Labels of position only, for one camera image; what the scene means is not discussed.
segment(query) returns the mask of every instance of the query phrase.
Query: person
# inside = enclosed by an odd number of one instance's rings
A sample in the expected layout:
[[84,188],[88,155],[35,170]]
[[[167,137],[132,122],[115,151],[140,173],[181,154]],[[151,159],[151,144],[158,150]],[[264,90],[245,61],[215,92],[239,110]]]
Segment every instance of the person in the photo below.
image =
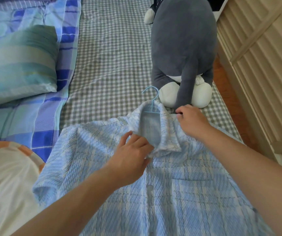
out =
[[[182,130],[212,151],[265,222],[282,235],[282,166],[212,127],[198,108],[186,105],[176,113]],[[104,167],[12,235],[79,235],[115,190],[143,175],[152,150],[144,137],[126,133]]]

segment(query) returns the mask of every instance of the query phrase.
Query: shirt button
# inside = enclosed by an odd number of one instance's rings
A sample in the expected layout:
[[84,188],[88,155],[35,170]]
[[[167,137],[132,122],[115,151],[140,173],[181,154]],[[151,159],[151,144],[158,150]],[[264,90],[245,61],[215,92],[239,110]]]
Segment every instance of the shirt button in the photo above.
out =
[[147,186],[147,190],[148,190],[149,192],[153,191],[153,189],[154,189],[154,187],[153,187],[152,185],[148,185],[148,186]]

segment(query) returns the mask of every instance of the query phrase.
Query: plush toy body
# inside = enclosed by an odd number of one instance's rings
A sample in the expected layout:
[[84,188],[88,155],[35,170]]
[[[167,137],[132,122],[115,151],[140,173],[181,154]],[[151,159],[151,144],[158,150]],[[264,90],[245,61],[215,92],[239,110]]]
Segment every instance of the plush toy body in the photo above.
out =
[[151,79],[160,100],[166,107],[206,107],[212,96],[217,43],[209,2],[155,0],[145,22],[151,21],[153,13]]

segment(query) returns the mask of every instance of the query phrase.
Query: plush toy foot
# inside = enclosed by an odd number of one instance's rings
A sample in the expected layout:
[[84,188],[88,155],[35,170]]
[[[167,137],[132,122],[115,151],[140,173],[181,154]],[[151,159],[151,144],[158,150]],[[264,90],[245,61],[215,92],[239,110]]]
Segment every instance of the plush toy foot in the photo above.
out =
[[154,21],[155,12],[152,8],[148,9],[144,15],[144,23],[145,24],[152,24]]
[[195,84],[191,104],[198,108],[205,108],[212,98],[213,89],[208,83]]
[[179,85],[175,82],[170,82],[165,84],[159,90],[159,99],[165,107],[174,107],[177,99],[177,93],[179,90]]

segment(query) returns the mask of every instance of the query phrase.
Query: shirt collar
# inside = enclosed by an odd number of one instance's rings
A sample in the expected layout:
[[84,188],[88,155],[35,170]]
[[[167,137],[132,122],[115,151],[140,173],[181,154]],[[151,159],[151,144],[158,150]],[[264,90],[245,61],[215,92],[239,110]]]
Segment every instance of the shirt collar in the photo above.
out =
[[[140,135],[140,121],[143,111],[152,110],[152,100],[142,103],[137,109],[135,109],[128,117],[128,126],[133,133]],[[178,138],[174,128],[174,120],[170,114],[166,111],[164,105],[158,101],[153,102],[153,111],[159,112],[160,114],[160,136],[161,142],[158,147],[156,147],[152,154],[157,153],[158,151],[172,151],[172,152],[181,152],[181,147],[178,142]]]

